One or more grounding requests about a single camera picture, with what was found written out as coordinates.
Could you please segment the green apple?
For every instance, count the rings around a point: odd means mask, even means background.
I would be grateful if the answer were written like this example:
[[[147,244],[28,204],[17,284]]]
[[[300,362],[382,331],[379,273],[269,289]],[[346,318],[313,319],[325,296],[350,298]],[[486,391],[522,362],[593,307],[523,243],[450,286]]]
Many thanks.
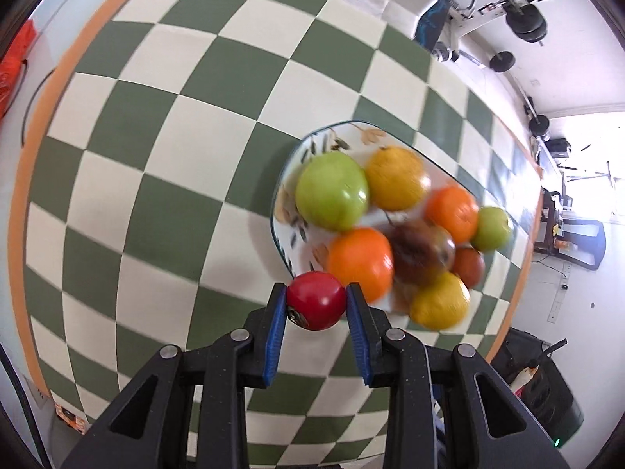
[[[296,209],[309,224],[331,232],[354,227],[369,209],[369,184],[350,156],[331,151],[313,158],[296,183]]]
[[[479,209],[477,229],[470,244],[480,252],[491,252],[504,247],[512,232],[512,221],[504,209],[483,206]]]

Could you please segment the dark wooden side table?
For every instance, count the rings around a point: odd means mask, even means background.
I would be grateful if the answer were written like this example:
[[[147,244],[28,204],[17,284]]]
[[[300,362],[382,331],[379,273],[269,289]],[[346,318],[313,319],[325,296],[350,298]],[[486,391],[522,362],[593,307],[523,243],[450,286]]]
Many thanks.
[[[556,255],[561,250],[575,249],[574,243],[564,238],[564,207],[558,191],[542,190],[540,221],[545,224],[545,234],[534,242],[536,253]]]

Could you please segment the brown pear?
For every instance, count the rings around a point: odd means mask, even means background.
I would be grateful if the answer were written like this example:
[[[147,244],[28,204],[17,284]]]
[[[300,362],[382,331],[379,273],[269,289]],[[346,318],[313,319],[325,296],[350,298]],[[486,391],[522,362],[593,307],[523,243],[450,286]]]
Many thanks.
[[[448,271],[454,263],[455,244],[451,235],[424,219],[396,224],[388,234],[394,276],[411,285],[427,285]]]

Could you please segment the small orange tangerine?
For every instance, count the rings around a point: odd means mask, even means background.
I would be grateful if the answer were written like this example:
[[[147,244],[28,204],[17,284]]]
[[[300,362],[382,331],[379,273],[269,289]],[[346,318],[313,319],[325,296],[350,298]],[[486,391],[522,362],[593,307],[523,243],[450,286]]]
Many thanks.
[[[342,285],[357,283],[369,304],[382,299],[393,283],[393,255],[388,238],[373,227],[357,227],[332,240],[325,270]]]

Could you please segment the large yellow lemon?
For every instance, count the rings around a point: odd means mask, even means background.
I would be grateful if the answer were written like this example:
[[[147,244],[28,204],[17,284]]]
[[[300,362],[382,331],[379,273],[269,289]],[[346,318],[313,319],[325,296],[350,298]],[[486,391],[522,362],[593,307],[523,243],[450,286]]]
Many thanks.
[[[431,283],[411,288],[409,317],[429,330],[445,330],[466,317],[470,294],[461,278],[446,271]]]

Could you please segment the barbell on floor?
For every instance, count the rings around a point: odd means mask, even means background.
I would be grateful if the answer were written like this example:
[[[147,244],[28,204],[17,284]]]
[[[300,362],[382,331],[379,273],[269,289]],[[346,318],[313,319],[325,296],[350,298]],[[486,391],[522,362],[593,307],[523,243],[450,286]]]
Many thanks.
[[[518,79],[511,73],[516,64],[516,57],[512,52],[498,52],[492,56],[486,64],[464,50],[461,50],[458,55],[468,59],[480,68],[488,68],[497,74],[505,75],[522,97],[523,110],[525,116],[528,118],[528,129],[531,136],[542,142],[550,140],[550,119],[546,115],[541,115],[537,112],[533,99],[525,92],[521,83],[518,82]]]

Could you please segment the white barbell rack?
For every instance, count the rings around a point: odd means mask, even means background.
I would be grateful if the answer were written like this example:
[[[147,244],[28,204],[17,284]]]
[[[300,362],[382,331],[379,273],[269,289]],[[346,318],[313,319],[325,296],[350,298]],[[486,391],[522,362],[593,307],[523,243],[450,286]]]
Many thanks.
[[[459,59],[460,40],[500,18],[525,43],[541,43],[548,34],[546,18],[536,3],[546,0],[499,0],[477,6],[478,0],[450,0],[451,7],[439,41],[429,52],[439,63]]]

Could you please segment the small yellow citrus fruit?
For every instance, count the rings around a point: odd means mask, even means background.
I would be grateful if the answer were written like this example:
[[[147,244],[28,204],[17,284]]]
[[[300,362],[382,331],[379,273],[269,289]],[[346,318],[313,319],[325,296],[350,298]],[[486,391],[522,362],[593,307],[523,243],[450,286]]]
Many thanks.
[[[386,212],[409,211],[430,193],[431,180],[415,151],[381,147],[364,168],[371,202]]]

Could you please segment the red cherry tomato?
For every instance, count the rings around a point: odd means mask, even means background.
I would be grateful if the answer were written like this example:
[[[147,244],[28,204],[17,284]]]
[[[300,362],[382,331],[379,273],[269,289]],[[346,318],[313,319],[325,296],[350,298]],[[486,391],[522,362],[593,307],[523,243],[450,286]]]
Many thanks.
[[[286,289],[287,315],[301,328],[321,331],[333,327],[346,308],[346,291],[335,276],[310,271],[297,276]]]

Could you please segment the black blue weight bench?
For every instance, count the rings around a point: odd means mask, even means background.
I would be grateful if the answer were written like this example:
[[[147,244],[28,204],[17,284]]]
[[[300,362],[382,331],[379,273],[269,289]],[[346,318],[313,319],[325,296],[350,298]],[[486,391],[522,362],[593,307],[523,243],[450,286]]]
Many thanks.
[[[417,22],[413,40],[426,51],[432,52],[439,41],[450,7],[450,0],[436,1]]]

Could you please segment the red plastic bag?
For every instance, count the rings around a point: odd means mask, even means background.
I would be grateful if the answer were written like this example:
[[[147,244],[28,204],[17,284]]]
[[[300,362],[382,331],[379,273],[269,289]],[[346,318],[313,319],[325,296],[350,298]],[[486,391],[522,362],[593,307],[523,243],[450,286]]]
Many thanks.
[[[34,21],[30,18],[24,22],[2,58],[0,68],[0,111],[2,115],[9,106],[9,100],[17,86],[22,62],[27,57],[28,50],[36,36]]]

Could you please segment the dark red-orange orange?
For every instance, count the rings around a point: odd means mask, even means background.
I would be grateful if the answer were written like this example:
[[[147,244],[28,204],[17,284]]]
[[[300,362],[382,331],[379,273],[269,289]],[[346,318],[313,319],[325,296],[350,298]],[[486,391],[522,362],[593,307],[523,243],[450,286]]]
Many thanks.
[[[473,289],[481,282],[485,273],[484,257],[473,247],[456,249],[450,271],[457,275],[468,289]]]

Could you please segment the floral oval plate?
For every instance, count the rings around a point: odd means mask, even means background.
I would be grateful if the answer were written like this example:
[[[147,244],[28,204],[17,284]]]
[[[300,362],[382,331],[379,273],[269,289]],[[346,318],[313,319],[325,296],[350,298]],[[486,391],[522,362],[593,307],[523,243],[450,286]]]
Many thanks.
[[[343,287],[405,309],[430,330],[467,318],[479,281],[462,259],[478,225],[475,197],[439,166],[365,122],[320,129],[292,151],[273,199],[271,233],[289,273],[296,324],[331,326]]]

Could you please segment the bright orange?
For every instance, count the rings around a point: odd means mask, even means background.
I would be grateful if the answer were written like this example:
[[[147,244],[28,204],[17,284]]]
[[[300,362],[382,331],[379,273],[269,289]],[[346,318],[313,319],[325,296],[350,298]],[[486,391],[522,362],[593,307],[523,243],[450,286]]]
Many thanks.
[[[479,206],[473,195],[458,185],[438,188],[429,197],[424,217],[443,227],[456,245],[469,242],[478,227]]]

